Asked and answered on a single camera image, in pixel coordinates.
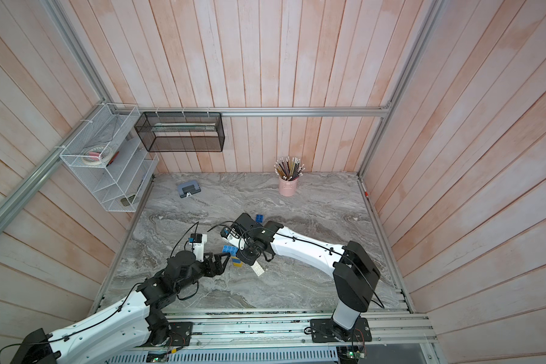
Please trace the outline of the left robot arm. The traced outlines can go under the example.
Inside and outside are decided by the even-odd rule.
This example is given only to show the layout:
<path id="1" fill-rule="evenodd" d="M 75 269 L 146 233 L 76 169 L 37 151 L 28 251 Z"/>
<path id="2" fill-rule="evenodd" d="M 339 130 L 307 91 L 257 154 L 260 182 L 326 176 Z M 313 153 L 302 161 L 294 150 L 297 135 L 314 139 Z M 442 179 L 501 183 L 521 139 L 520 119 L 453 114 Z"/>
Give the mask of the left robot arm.
<path id="1" fill-rule="evenodd" d="M 153 277 L 136 284 L 117 303 L 66 328 L 37 329 L 17 344 L 13 363 L 98 363 L 142 344 L 159 346 L 173 333 L 163 309 L 202 278 L 222 275 L 230 254 L 191 251 L 168 258 Z"/>

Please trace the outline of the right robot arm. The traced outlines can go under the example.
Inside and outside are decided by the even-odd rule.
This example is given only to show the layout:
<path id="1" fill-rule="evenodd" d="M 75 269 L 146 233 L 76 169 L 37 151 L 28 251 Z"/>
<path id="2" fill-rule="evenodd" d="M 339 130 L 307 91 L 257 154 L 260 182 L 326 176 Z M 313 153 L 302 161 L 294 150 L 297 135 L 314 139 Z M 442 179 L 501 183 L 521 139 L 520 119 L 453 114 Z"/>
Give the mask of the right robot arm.
<path id="1" fill-rule="evenodd" d="M 275 221 L 261 224 L 247 213 L 221 229 L 221 237 L 238 249 L 236 257 L 256 265 L 260 256 L 284 256 L 326 273 L 335 282 L 338 305 L 327 321 L 331 329 L 351 332 L 376 297 L 381 273 L 361 244 L 330 244 L 299 234 Z"/>

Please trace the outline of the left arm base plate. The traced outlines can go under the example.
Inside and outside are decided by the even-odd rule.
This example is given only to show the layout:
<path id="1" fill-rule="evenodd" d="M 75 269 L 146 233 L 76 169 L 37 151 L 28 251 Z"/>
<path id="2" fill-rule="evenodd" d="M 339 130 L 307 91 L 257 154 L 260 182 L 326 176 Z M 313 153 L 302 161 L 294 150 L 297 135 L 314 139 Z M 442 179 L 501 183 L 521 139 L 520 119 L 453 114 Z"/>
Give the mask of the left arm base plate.
<path id="1" fill-rule="evenodd" d="M 167 322 L 151 331 L 148 342 L 156 347 L 186 347 L 190 344 L 194 323 Z"/>

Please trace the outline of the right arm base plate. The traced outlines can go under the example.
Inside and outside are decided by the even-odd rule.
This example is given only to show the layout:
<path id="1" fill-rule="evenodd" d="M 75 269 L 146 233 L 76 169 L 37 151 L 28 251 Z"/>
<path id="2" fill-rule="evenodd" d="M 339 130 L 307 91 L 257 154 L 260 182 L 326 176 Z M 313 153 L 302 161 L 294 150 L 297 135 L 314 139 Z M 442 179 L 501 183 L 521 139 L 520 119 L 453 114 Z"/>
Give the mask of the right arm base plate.
<path id="1" fill-rule="evenodd" d="M 351 329 L 344 329 L 331 318 L 314 318 L 309 321 L 309 326 L 304 329 L 306 335 L 312 336 L 314 343 L 339 343 L 339 342 L 370 342 L 368 321 L 359 317 Z"/>

